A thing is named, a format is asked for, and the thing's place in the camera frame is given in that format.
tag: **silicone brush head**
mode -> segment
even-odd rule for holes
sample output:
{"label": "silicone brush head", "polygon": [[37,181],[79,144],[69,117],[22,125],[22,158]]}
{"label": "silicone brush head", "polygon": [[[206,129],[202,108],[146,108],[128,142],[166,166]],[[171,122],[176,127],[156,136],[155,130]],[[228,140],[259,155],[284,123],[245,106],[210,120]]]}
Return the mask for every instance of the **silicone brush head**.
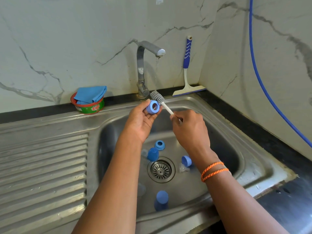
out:
{"label": "silicone brush head", "polygon": [[150,93],[150,96],[153,100],[157,101],[159,105],[161,105],[161,103],[163,103],[165,101],[165,99],[163,98],[163,96],[158,93],[156,90],[154,90],[153,92]]}

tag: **orange bracelet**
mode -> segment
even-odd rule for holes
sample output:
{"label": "orange bracelet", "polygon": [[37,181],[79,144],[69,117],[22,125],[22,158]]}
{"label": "orange bracelet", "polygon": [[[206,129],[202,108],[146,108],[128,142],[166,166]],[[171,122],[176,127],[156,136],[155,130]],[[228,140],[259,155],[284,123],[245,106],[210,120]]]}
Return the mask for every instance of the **orange bracelet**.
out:
{"label": "orange bracelet", "polygon": [[202,172],[202,176],[200,177],[201,181],[202,181],[202,178],[204,177],[205,173],[212,167],[214,167],[215,165],[218,165],[218,164],[222,164],[224,165],[223,162],[216,162],[216,163],[213,163],[211,164],[208,168],[206,168],[203,172]]}
{"label": "orange bracelet", "polygon": [[204,179],[202,179],[202,182],[205,182],[209,177],[212,177],[213,175],[216,175],[216,174],[218,174],[220,172],[224,172],[224,171],[228,171],[228,170],[229,169],[227,169],[227,168],[223,168],[223,169],[217,170],[217,171],[209,174],[208,176],[206,176]]}

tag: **chrome faucet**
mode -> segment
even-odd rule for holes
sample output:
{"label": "chrome faucet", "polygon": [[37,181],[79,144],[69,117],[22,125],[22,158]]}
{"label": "chrome faucet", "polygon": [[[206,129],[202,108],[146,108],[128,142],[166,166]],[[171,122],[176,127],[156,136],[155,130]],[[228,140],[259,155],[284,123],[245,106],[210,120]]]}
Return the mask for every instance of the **chrome faucet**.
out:
{"label": "chrome faucet", "polygon": [[139,98],[147,98],[149,95],[149,89],[145,85],[144,78],[144,50],[147,49],[151,53],[154,53],[156,57],[162,57],[166,54],[164,49],[157,47],[156,45],[147,42],[137,42],[138,50],[137,50],[137,65],[138,65],[138,97]]}

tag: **sink drain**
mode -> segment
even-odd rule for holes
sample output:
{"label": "sink drain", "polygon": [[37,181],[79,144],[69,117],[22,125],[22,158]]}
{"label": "sink drain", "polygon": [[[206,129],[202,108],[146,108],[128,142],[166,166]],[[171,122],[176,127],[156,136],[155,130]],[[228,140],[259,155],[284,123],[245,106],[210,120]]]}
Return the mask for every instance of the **sink drain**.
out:
{"label": "sink drain", "polygon": [[148,164],[147,172],[153,181],[166,183],[174,177],[175,167],[169,158],[159,157],[157,161]]}

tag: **white marble tile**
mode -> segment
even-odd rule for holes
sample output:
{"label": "white marble tile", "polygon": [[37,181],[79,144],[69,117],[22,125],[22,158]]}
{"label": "white marble tile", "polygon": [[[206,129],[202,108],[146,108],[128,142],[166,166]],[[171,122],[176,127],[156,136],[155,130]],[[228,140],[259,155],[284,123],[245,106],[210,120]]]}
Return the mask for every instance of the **white marble tile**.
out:
{"label": "white marble tile", "polygon": [[149,89],[183,85],[186,36],[193,36],[191,84],[199,80],[219,0],[0,0],[0,112],[67,103],[79,87],[107,85],[106,96],[137,92],[134,39],[146,51]]}
{"label": "white marble tile", "polygon": [[[312,140],[312,0],[254,0],[253,43],[267,91]],[[252,66],[249,0],[220,0],[199,80],[217,96],[312,160],[312,149],[271,106]]]}

